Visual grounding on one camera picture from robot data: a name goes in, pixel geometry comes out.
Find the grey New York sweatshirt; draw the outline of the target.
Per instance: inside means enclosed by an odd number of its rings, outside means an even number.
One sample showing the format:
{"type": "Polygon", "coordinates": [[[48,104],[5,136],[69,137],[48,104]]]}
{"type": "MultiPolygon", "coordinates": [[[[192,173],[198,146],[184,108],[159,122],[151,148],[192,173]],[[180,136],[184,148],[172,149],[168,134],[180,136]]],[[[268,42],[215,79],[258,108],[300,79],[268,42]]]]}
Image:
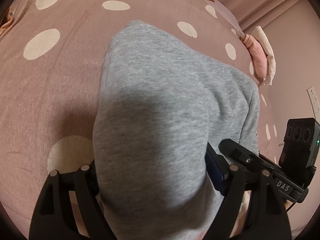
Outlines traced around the grey New York sweatshirt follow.
{"type": "Polygon", "coordinates": [[[112,38],[93,151],[117,239],[201,239],[223,200],[206,148],[229,138],[257,153],[259,107],[250,77],[161,29],[132,21],[112,38]]]}

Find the orange folded clothes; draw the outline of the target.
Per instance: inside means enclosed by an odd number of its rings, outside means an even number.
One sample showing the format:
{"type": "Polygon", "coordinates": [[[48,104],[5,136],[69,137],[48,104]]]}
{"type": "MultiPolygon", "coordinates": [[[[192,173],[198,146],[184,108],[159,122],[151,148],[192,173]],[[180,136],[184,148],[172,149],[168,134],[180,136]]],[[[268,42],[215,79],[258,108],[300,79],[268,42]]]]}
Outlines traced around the orange folded clothes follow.
{"type": "Polygon", "coordinates": [[[7,10],[3,17],[0,27],[0,35],[2,35],[14,22],[14,13],[11,7],[7,10]]]}

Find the pink polka dot bedspread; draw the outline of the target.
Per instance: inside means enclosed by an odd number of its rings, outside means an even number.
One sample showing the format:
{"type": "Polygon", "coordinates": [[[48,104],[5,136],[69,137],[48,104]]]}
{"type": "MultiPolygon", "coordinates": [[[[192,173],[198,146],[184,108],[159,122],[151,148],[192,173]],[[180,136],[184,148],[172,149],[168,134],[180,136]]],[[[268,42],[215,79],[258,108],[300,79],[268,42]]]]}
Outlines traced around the pink polka dot bedspread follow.
{"type": "Polygon", "coordinates": [[[23,235],[48,173],[93,159],[108,44],[141,20],[251,78],[248,50],[210,0],[14,0],[1,27],[1,204],[23,235]]]}

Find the white wall socket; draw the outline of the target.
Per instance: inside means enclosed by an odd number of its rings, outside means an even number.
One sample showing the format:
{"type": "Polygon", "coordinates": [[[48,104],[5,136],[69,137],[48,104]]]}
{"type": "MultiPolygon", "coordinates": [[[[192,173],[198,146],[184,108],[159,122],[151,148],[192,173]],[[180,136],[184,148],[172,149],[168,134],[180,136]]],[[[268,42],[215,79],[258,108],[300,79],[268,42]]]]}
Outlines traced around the white wall socket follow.
{"type": "Polygon", "coordinates": [[[319,100],[317,98],[316,91],[315,91],[314,87],[308,88],[307,93],[308,93],[308,96],[310,99],[310,103],[311,103],[314,117],[315,117],[316,121],[319,122],[320,121],[320,106],[319,106],[319,100]]]}

